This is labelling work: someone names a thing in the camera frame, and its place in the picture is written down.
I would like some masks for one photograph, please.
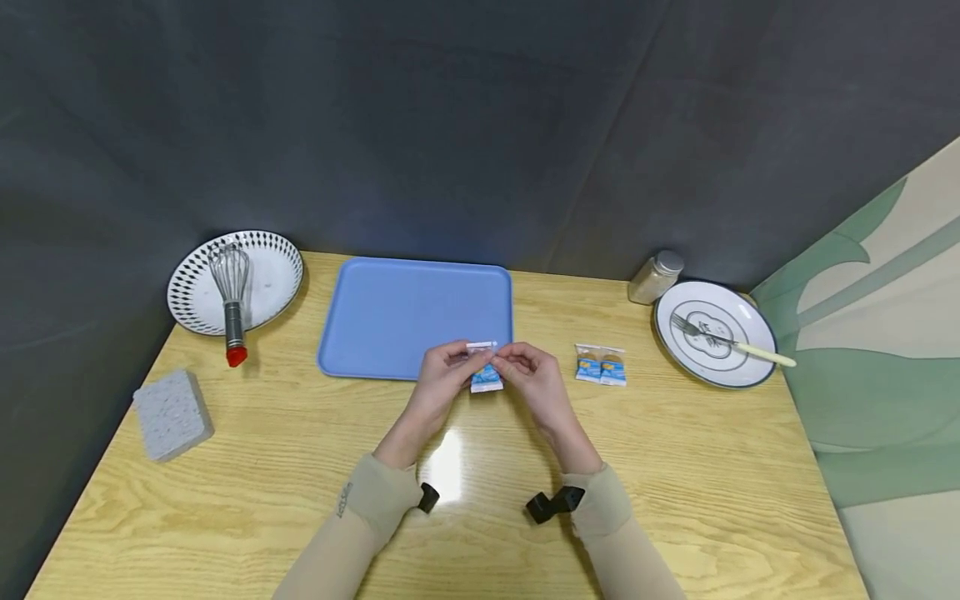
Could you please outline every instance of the wooden table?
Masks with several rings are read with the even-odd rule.
[[[346,257],[304,260],[300,294],[250,333],[244,367],[227,368],[221,338],[174,328],[147,381],[195,373],[216,433],[155,464],[130,410],[30,598],[270,596],[413,388],[320,373]],[[866,598],[779,373],[752,390],[711,388],[664,355],[625,282],[513,277],[516,338],[568,366],[577,414],[689,598]],[[628,387],[574,381],[574,342],[626,348]],[[598,595],[565,519],[524,518],[524,503],[558,476],[516,397],[458,398],[420,465],[441,503],[406,517],[360,597]]]

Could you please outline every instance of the small snack packet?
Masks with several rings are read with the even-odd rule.
[[[600,348],[589,344],[574,344],[577,348],[577,375],[581,381],[600,383]]]
[[[471,342],[467,344],[467,355],[484,350],[496,351],[496,342]],[[473,374],[470,380],[471,392],[493,392],[502,390],[503,381],[500,380],[500,373],[496,372],[493,365],[487,363],[484,368]]]
[[[626,387],[627,372],[623,370],[623,348],[600,348],[603,358],[600,360],[600,383]]]

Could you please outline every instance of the salt shaker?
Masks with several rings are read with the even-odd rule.
[[[650,257],[627,285],[627,298],[637,304],[653,304],[677,282],[684,260],[676,252],[662,250]]]

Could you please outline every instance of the white plate with black diamond pattern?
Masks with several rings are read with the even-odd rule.
[[[703,331],[771,352],[777,341],[770,325],[746,299],[705,281],[685,281],[657,300],[654,329],[673,358],[707,383],[721,388],[751,388],[774,371],[774,364],[706,335],[688,335],[671,323],[676,314]]]
[[[210,273],[210,253],[235,245],[250,257],[244,289],[244,328],[259,327],[290,305],[303,281],[303,259],[285,237],[269,231],[221,235],[182,260],[167,284],[167,306],[177,323],[203,335],[224,335],[224,301]]]

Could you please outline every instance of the hand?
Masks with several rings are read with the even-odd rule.
[[[603,459],[570,405],[556,356],[518,342],[501,348],[491,364],[523,394],[564,472],[590,474],[603,468]]]
[[[373,457],[392,468],[413,465],[423,445],[444,426],[453,398],[492,357],[489,350],[467,357],[466,340],[429,349],[423,355],[417,387],[407,407]]]

